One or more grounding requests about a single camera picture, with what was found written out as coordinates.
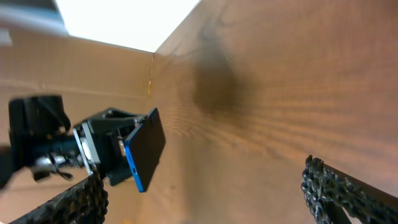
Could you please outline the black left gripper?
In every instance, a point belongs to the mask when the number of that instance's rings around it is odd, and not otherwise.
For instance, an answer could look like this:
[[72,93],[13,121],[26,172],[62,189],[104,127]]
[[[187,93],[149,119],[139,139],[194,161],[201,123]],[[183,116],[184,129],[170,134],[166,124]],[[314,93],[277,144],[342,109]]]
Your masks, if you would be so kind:
[[126,138],[147,119],[145,114],[107,108],[73,126],[73,135],[89,174],[115,186],[132,177],[124,148]]

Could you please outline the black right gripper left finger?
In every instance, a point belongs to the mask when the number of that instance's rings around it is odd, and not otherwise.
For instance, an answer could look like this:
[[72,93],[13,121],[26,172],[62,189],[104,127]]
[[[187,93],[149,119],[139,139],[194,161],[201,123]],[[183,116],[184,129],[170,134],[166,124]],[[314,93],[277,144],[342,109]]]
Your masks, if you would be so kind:
[[12,221],[12,224],[103,224],[108,193],[94,172],[54,198]]

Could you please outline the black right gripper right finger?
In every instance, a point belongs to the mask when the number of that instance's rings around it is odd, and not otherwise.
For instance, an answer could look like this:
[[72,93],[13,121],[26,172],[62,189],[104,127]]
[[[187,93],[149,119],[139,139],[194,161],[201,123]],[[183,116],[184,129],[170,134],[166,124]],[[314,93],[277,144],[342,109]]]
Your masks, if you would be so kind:
[[308,156],[301,189],[315,223],[397,224],[397,197]]

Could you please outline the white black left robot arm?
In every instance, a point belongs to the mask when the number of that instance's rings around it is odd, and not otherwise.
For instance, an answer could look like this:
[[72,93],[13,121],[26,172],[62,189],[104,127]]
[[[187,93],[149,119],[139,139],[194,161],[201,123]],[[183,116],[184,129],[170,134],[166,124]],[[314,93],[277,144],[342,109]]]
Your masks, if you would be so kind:
[[147,117],[108,108],[72,125],[60,95],[9,102],[8,145],[1,145],[1,187],[23,168],[36,182],[51,175],[72,180],[64,168],[98,173],[115,186],[132,177],[124,140]]

